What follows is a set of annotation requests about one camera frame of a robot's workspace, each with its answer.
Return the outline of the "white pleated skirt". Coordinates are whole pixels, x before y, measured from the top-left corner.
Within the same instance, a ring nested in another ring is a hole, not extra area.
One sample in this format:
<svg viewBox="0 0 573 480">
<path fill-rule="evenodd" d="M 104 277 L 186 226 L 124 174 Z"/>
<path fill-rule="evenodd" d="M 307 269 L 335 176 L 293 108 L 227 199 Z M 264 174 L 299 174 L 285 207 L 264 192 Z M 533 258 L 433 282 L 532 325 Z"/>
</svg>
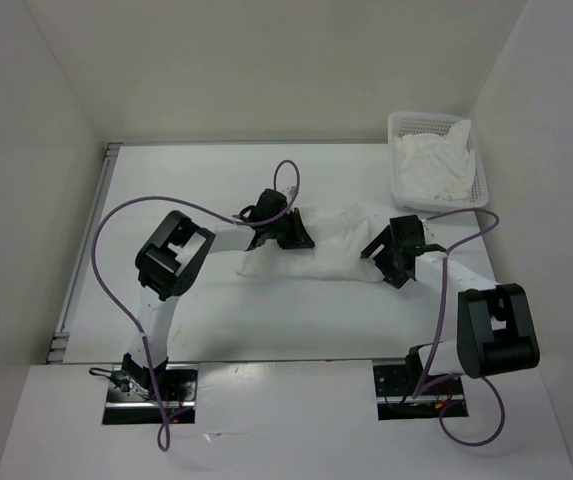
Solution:
<svg viewBox="0 0 573 480">
<path fill-rule="evenodd" d="M 384 279 L 373 262 L 361 257 L 372 240 L 372 228 L 360 205 L 302 207 L 300 215 L 314 248 L 284 250 L 268 240 L 244 254 L 236 273 L 268 280 L 379 283 Z"/>
</svg>

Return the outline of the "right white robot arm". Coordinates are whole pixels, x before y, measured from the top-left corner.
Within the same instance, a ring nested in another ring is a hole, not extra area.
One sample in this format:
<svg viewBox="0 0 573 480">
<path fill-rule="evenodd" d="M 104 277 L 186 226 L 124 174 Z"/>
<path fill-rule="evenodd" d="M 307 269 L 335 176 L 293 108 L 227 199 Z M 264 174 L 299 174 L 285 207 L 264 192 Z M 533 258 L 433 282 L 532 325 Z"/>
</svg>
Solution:
<svg viewBox="0 0 573 480">
<path fill-rule="evenodd" d="M 439 294 L 431 343 L 419 346 L 419 359 L 404 369 L 415 396 L 439 377 L 472 379 L 529 370 L 540 363 L 539 343 L 525 289 L 500 284 L 452 258 L 454 251 L 481 237 L 471 235 L 449 247 L 430 243 L 425 222 L 416 215 L 394 217 L 362 250 L 384 282 L 401 289 L 409 281 Z"/>
</svg>

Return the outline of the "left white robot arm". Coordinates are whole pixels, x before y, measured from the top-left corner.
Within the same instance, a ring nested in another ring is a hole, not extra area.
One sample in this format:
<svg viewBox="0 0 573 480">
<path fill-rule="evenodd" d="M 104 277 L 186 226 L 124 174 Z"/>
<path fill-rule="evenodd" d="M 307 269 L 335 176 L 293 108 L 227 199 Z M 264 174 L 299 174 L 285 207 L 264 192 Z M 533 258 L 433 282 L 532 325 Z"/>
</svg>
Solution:
<svg viewBox="0 0 573 480">
<path fill-rule="evenodd" d="M 300 212 L 288 197 L 264 190 L 238 222 L 208 229 L 186 214 L 169 212 L 135 258 L 140 285 L 137 321 L 145 338 L 135 339 L 123 356 L 122 371 L 142 399 L 158 397 L 165 387 L 168 338 L 177 303 L 193 286 L 209 254 L 252 251 L 272 240 L 282 250 L 313 249 Z"/>
</svg>

